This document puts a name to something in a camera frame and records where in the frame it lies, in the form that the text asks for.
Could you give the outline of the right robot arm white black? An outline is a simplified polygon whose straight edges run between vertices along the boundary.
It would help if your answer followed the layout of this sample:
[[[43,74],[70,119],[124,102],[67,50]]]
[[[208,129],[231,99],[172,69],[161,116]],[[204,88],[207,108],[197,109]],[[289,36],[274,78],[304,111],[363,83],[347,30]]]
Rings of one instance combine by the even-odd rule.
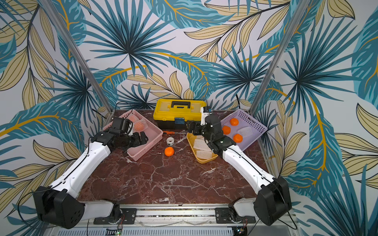
[[[270,226],[292,209],[287,181],[274,177],[247,157],[235,141],[224,135],[218,117],[206,113],[201,121],[189,122],[187,128],[189,133],[203,136],[210,150],[234,167],[255,191],[254,200],[241,198],[230,205],[238,216],[249,216],[253,210],[262,223]]]

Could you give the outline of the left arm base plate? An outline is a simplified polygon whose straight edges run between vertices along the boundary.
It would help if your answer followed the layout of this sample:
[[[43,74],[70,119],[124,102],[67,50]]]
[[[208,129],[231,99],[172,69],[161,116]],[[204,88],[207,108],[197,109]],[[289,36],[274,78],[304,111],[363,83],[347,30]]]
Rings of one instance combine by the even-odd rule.
[[[112,211],[108,217],[99,217],[94,219],[94,225],[133,225],[136,218],[136,208],[121,208]]]

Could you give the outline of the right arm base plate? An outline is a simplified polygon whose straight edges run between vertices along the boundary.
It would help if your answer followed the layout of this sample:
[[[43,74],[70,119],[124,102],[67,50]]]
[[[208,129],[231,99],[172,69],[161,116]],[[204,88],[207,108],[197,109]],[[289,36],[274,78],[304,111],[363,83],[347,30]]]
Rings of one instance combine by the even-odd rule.
[[[239,216],[235,210],[229,207],[215,208],[215,217],[217,224],[256,223],[256,218],[254,216]]]

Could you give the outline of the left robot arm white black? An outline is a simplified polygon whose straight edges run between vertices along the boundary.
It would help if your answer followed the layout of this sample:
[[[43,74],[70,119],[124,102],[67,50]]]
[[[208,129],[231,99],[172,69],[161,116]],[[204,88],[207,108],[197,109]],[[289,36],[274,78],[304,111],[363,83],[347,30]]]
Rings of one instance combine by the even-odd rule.
[[[123,218],[118,203],[111,200],[81,202],[77,197],[84,183],[112,150],[135,148],[147,142],[145,132],[132,135],[116,135],[105,131],[97,133],[67,171],[48,187],[40,186],[33,193],[37,218],[65,229],[92,218],[104,218],[111,224],[118,224]]]

